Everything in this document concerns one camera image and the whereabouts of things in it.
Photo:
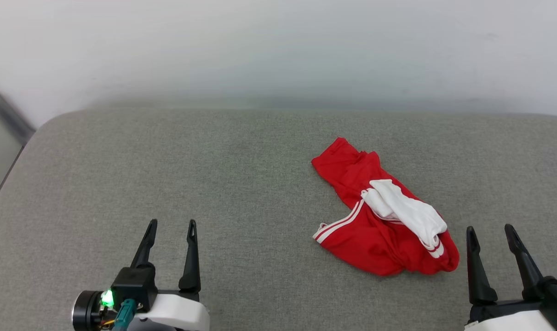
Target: gray cushion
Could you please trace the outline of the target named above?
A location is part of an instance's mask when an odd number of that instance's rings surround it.
[[[311,238],[349,210],[310,165],[337,136],[445,218],[452,273],[378,277]],[[212,330],[448,330],[469,303],[475,227],[500,299],[520,297],[503,226],[557,278],[557,117],[119,109],[62,115],[0,192],[0,330],[70,330],[84,289],[127,266],[151,218],[156,284],[174,289],[198,224]]]

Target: red shorts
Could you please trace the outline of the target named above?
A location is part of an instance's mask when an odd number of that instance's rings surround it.
[[[411,199],[415,195],[380,166],[375,152],[358,152],[346,139],[338,138],[311,162],[322,178],[335,189],[352,212],[332,224],[321,224],[314,239],[342,260],[380,276],[404,269],[434,274],[453,271],[459,252],[448,231],[438,234],[443,249],[434,257],[419,238],[399,222],[377,217],[360,194],[370,188],[369,181],[390,179]]]

